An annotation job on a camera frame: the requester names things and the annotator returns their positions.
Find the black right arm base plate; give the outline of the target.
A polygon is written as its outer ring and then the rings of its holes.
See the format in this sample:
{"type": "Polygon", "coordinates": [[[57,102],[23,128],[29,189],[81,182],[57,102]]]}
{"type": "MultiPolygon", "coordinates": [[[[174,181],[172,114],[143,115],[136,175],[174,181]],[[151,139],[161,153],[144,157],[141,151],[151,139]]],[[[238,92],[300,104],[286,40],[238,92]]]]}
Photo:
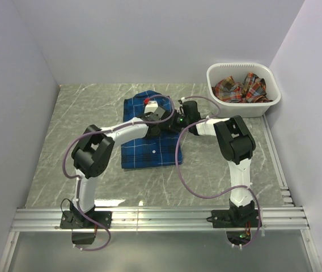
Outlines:
{"type": "Polygon", "coordinates": [[[212,210],[206,221],[213,225],[213,228],[253,228],[261,227],[257,210],[238,212],[236,210],[212,210]]]}

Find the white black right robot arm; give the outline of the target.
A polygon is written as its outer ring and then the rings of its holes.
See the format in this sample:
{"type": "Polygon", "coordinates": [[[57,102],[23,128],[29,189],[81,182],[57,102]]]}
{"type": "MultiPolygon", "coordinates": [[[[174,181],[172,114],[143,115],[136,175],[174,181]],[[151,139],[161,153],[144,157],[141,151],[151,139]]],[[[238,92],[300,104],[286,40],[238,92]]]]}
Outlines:
{"type": "MultiPolygon", "coordinates": [[[[243,226],[249,220],[249,216],[256,212],[256,201],[251,192],[251,160],[256,143],[251,132],[240,116],[207,117],[203,120],[196,101],[180,100],[179,103],[177,124],[183,128],[180,136],[189,131],[196,136],[215,136],[217,138],[221,154],[228,162],[230,170],[231,187],[224,191],[224,193],[231,193],[228,216],[233,225],[243,226]]],[[[202,199],[212,199],[224,194],[202,196],[195,193],[184,181],[178,163],[176,163],[176,169],[181,183],[192,195],[202,199]]]]}

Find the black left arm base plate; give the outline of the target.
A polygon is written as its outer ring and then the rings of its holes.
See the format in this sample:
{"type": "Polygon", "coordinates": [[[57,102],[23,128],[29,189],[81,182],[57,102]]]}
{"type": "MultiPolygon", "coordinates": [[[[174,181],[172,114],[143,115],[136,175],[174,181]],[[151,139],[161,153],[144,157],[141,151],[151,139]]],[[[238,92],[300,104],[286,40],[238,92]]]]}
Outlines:
{"type": "MultiPolygon", "coordinates": [[[[86,215],[106,228],[111,226],[111,211],[89,211],[86,215]]],[[[64,211],[60,221],[60,229],[88,229],[95,226],[95,223],[86,219],[77,209],[64,211]]]]}

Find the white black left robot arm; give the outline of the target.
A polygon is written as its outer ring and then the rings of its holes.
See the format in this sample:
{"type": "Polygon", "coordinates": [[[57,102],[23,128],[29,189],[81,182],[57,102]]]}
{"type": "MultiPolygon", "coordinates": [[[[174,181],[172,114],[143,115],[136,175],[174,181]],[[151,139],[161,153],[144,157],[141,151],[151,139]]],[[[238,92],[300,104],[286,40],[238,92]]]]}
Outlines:
{"type": "Polygon", "coordinates": [[[94,221],[91,211],[95,207],[96,178],[107,168],[113,149],[135,139],[156,137],[161,131],[169,130],[177,111],[168,111],[161,106],[151,109],[129,121],[108,128],[90,125],[78,139],[71,158],[77,181],[72,200],[76,212],[75,223],[81,228],[89,227],[94,221]]]}

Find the blue plaid long sleeve shirt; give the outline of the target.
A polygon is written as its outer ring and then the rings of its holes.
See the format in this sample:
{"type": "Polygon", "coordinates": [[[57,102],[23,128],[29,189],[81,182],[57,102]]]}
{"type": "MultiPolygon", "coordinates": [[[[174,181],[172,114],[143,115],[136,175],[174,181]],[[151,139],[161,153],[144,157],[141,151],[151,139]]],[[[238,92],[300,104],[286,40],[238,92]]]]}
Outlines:
{"type": "MultiPolygon", "coordinates": [[[[123,121],[129,121],[144,112],[144,101],[158,93],[152,90],[143,91],[132,98],[124,100],[123,121]]],[[[146,139],[135,139],[121,145],[121,168],[138,169],[162,167],[183,162],[181,150],[175,157],[178,133],[163,131],[159,136],[146,139]]]]}

